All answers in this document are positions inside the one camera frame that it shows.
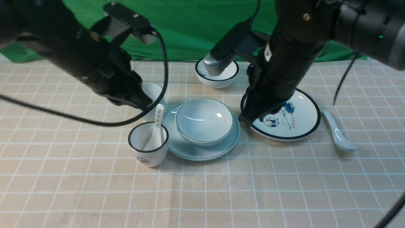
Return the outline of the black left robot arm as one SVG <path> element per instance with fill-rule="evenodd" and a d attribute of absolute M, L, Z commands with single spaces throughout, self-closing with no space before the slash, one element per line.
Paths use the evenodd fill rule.
<path fill-rule="evenodd" d="M 113 104 L 146 110 L 153 99 L 121 44 L 130 35 L 153 43 L 153 26 L 120 3 L 107 3 L 103 11 L 87 29 L 61 0 L 2 0 L 1 47 L 18 42 Z"/>

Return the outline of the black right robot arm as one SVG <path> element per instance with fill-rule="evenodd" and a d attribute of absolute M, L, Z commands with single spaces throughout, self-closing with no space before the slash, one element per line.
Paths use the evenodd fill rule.
<path fill-rule="evenodd" d="M 404 71 L 403 0 L 277 0 L 277 23 L 249 75 L 239 121 L 279 111 L 328 41 Z"/>

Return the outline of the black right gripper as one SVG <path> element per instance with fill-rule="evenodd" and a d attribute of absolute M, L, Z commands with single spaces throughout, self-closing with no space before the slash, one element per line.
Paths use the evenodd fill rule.
<path fill-rule="evenodd" d="M 238 120 L 250 127 L 256 119 L 278 112 L 324 46 L 325 41 L 303 42 L 287 32 L 273 32 L 268 42 L 272 55 L 269 61 L 257 62 L 260 72 L 245 92 Z"/>

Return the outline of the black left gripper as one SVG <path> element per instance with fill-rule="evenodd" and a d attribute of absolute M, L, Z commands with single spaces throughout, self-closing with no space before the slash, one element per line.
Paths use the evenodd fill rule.
<path fill-rule="evenodd" d="M 143 91 L 140 76 L 132 71 L 128 53 L 120 46 L 98 35 L 77 35 L 71 52 L 72 76 L 114 105 L 144 111 L 153 103 Z"/>

